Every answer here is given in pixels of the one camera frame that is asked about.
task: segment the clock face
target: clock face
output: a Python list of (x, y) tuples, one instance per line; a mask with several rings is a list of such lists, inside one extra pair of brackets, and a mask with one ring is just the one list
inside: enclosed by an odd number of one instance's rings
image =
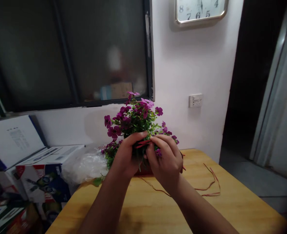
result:
[(176, 16), (180, 23), (219, 17), (228, 0), (176, 0)]

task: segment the hand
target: hand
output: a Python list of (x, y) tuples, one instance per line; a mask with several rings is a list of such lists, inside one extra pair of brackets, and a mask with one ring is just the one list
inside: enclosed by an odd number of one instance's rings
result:
[(132, 158), (132, 146), (137, 141), (144, 139), (147, 135), (147, 132), (133, 133), (125, 138), (114, 157), (110, 171), (116, 173), (117, 176), (124, 176), (127, 179), (131, 179), (138, 171), (140, 164), (136, 158)]
[(175, 141), (166, 135), (156, 135), (151, 141), (161, 149), (161, 157), (156, 157), (154, 144), (150, 143), (146, 154), (155, 178), (170, 193), (178, 183), (182, 168), (182, 156)]

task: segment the window frame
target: window frame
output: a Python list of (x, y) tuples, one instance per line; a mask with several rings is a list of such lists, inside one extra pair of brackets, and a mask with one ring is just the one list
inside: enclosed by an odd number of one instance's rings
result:
[[(65, 108), (75, 108), (75, 107), (99, 107), (108, 104), (122, 104), (126, 102), (126, 98), (123, 99), (113, 99), (113, 100), (99, 100), (99, 101), (81, 101), (77, 79), (75, 77), (75, 72), (73, 69), (72, 58), (69, 53), (69, 47), (67, 43), (67, 36), (63, 26), (63, 20), (60, 15), (59, 6), (57, 0), (51, 0), (51, 6), (53, 10), (53, 17), (56, 32), (58, 34), (58, 42), (61, 49), (62, 61), (65, 67), (65, 72), (67, 76), (67, 81), (70, 87), (72, 103), (60, 104), (60, 105), (38, 105), (31, 107), (19, 107), (15, 102), (14, 96), (8, 89), (4, 75), (0, 68), (0, 99), (6, 110), (6, 112), (26, 112), (26, 111), (44, 111), (44, 110), (54, 110), (54, 109), (65, 109)], [(150, 0), (142, 0), (143, 2), (143, 30), (144, 30), (144, 48), (145, 48), (145, 58), (146, 58), (146, 78), (147, 78), (147, 96), (142, 96), (137, 98), (153, 99), (153, 64), (152, 64), (152, 40), (151, 40), (151, 8)]]

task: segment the glass pane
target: glass pane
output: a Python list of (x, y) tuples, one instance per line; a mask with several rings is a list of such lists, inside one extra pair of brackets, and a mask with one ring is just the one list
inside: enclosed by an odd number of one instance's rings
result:
[(83, 101), (147, 93), (141, 0), (59, 0)]
[(20, 107), (71, 103), (48, 0), (0, 0), (0, 67)]

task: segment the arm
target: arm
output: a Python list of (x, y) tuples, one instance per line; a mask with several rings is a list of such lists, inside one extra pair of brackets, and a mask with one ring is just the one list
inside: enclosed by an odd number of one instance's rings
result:
[(147, 148), (147, 157), (156, 179), (178, 204), (193, 233), (238, 233), (233, 226), (180, 174), (181, 153), (170, 136), (151, 137), (161, 149), (157, 158), (154, 144)]
[(78, 230), (79, 234), (115, 233), (128, 185), (139, 167), (138, 162), (131, 157), (132, 146), (146, 136), (147, 132), (134, 133), (123, 140), (112, 167)]

